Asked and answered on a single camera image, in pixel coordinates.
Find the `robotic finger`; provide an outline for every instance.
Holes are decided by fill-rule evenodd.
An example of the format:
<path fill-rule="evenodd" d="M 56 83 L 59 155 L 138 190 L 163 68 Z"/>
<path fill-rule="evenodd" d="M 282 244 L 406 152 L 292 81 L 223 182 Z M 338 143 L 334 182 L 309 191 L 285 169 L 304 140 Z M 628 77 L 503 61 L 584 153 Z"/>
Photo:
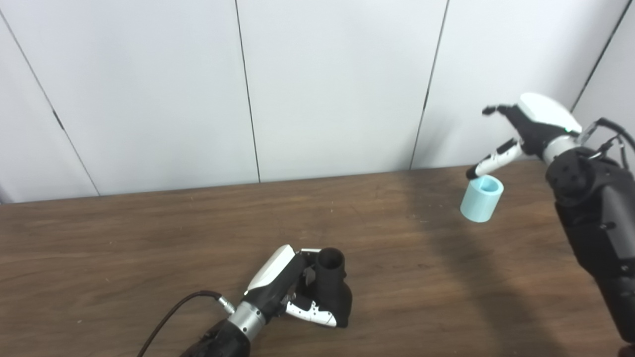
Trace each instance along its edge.
<path fill-rule="evenodd" d="M 511 138 L 499 146 L 496 151 L 487 155 L 479 163 L 469 168 L 465 175 L 469 180 L 474 180 L 509 164 L 522 154 L 522 143 L 515 138 Z"/>

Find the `black arm casing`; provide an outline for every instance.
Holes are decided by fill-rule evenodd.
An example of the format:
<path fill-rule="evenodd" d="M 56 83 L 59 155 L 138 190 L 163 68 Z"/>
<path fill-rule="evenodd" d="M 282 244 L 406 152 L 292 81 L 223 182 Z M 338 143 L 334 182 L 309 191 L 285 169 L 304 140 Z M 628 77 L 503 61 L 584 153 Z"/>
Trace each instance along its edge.
<path fill-rule="evenodd" d="M 635 181 L 612 160 L 573 149 L 547 171 L 578 263 L 591 274 L 620 336 L 635 343 Z"/>
<path fill-rule="evenodd" d="M 250 350 L 247 336 L 225 319 L 209 329 L 181 357 L 249 357 Z"/>

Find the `silver cylinder joint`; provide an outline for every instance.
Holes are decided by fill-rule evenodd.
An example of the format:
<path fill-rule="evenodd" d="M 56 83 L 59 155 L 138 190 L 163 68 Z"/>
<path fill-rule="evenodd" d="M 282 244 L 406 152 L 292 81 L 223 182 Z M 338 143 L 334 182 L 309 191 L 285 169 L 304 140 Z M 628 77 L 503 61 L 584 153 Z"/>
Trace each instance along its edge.
<path fill-rule="evenodd" d="M 236 325 L 249 341 L 252 341 L 266 324 L 260 310 L 245 301 L 238 304 L 236 312 L 229 316 L 227 321 Z"/>
<path fill-rule="evenodd" d="M 223 307 L 223 310 L 229 315 L 233 315 L 236 312 L 236 308 L 234 305 L 229 302 L 229 300 L 225 299 L 224 296 L 221 296 L 218 300 L 218 303 Z"/>
<path fill-rule="evenodd" d="M 580 145 L 575 141 L 574 137 L 570 135 L 559 136 L 554 140 L 551 140 L 547 147 L 542 151 L 542 161 L 549 166 L 556 157 L 558 157 L 558 155 L 578 146 Z"/>

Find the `cable connector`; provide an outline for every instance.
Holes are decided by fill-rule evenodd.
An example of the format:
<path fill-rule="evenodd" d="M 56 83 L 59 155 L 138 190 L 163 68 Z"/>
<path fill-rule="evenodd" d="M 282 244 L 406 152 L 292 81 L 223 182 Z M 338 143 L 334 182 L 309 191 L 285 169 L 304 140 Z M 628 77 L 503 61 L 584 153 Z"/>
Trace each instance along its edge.
<path fill-rule="evenodd" d="M 223 310 L 225 310 L 225 312 L 230 316 L 236 312 L 234 305 L 229 302 L 229 300 L 225 299 L 224 296 L 219 297 L 217 301 L 223 307 Z"/>

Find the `panel seam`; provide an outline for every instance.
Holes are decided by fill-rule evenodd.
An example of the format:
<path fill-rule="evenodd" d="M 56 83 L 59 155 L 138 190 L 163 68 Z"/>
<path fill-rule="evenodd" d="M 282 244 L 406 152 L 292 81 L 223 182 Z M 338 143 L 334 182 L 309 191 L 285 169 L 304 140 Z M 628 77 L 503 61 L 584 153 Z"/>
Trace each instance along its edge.
<path fill-rule="evenodd" d="M 415 146 L 412 149 L 412 157 L 410 158 L 409 170 L 412 170 L 412 164 L 415 161 L 415 153 L 417 152 L 417 144 L 419 143 L 419 133 L 421 132 L 421 125 L 424 122 L 425 108 L 428 104 L 428 97 L 430 96 L 430 86 L 432 85 L 432 77 L 434 76 L 434 68 L 436 66 L 437 57 L 439 55 L 439 47 L 441 46 L 441 37 L 443 36 L 443 29 L 445 27 L 445 20 L 448 16 L 448 8 L 450 7 L 450 0 L 445 3 L 445 10 L 443 10 L 443 20 L 441 21 L 441 28 L 439 29 L 439 38 L 437 39 L 437 46 L 434 50 L 434 58 L 432 59 L 432 68 L 430 68 L 430 78 L 428 79 L 428 86 L 425 91 L 424 106 L 421 109 L 421 118 L 419 119 L 419 127 L 417 128 L 417 136 L 415 137 Z"/>
<path fill-rule="evenodd" d="M 624 19 L 626 12 L 629 10 L 629 7 L 631 7 L 631 3 L 632 3 L 632 0 L 629 0 L 628 3 L 626 3 L 626 6 L 624 6 L 624 11 L 622 11 L 620 18 L 617 20 L 617 23 L 615 24 L 615 27 L 613 28 L 613 32 L 611 32 L 611 35 L 608 36 L 608 40 L 606 40 L 606 44 L 604 45 L 604 48 L 602 48 L 602 52 L 600 52 L 598 60 L 593 65 L 593 68 L 591 69 L 591 73 L 589 73 L 587 80 L 584 82 L 584 85 L 582 86 L 582 89 L 580 90 L 580 93 L 578 94 L 578 97 L 575 99 L 573 105 L 571 106 L 571 112 L 575 110 L 576 106 L 578 105 L 578 102 L 580 101 L 580 99 L 582 98 L 582 95 L 584 94 L 584 91 L 587 89 L 587 86 L 589 85 L 591 78 L 595 74 L 595 71 L 596 69 L 598 69 L 598 65 L 600 61 L 602 61 L 602 58 L 604 57 L 604 54 L 606 53 L 606 49 L 608 48 L 608 45 L 611 44 L 611 41 L 613 41 L 613 36 L 617 32 L 617 29 L 620 27 L 620 24 L 622 23 L 622 20 Z"/>
<path fill-rule="evenodd" d="M 84 164 L 84 161 L 81 159 L 81 156 L 77 152 L 77 148 L 75 148 L 75 144 L 73 144 L 73 141 L 70 139 L 69 133 L 64 128 L 64 125 L 62 124 L 62 120 L 60 120 L 60 117 L 57 115 L 57 111 L 55 110 L 55 107 L 53 107 L 53 103 L 51 103 L 50 98 L 46 94 L 46 91 L 44 90 L 44 87 L 42 86 L 42 82 L 40 82 L 39 78 L 37 77 L 37 74 L 33 70 L 33 66 L 31 66 L 31 62 L 27 58 L 26 53 L 24 53 L 24 49 L 22 49 L 22 46 L 20 46 L 20 42 L 18 42 L 18 38 L 15 36 L 15 33 L 13 32 L 11 25 L 9 25 L 9 21 L 7 21 L 6 17 L 4 16 L 2 9 L 0 9 L 0 17 L 2 18 L 2 21 L 4 22 L 4 25 L 6 26 L 7 30 L 9 30 L 9 34 L 11 35 L 11 38 L 13 38 L 13 42 L 15 42 L 16 46 L 18 46 L 18 49 L 20 50 L 20 53 L 22 54 L 22 58 L 24 58 L 24 61 L 29 66 L 31 75 L 33 75 L 33 78 L 36 80 L 37 86 L 39 87 L 40 91 L 44 95 L 44 98 L 46 99 L 46 102 L 48 103 L 48 106 L 51 109 L 53 117 L 55 117 L 57 124 L 60 126 L 60 128 L 64 132 L 64 135 L 66 135 L 66 140 L 69 141 L 70 146 L 72 147 L 73 152 L 75 153 L 75 156 L 79 160 L 79 164 L 82 166 L 82 169 L 84 169 L 84 172 L 86 173 L 86 176 L 88 176 L 88 180 L 90 180 L 91 185 L 93 185 L 95 192 L 97 192 L 97 196 L 101 196 L 101 194 L 99 193 L 99 190 L 97 189 L 97 186 L 95 185 L 95 181 L 93 181 L 93 177 L 91 177 L 90 173 L 88 172 L 88 169 L 86 168 L 86 165 Z"/>
<path fill-rule="evenodd" d="M 253 152 L 256 156 L 256 171 L 258 172 L 258 182 L 262 182 L 260 180 L 260 165 L 258 162 L 258 147 L 256 145 L 256 130 L 253 127 L 253 113 L 251 111 L 251 97 L 249 94 L 249 82 L 247 81 L 247 65 L 245 64 L 245 60 L 244 60 L 243 32 L 240 26 L 240 15 L 238 15 L 238 0 L 234 0 L 234 4 L 236 5 L 236 22 L 238 24 L 238 38 L 240 40 L 240 53 L 243 57 L 244 86 L 247 91 L 247 105 L 249 106 L 249 120 L 251 122 L 251 137 L 253 138 Z"/>

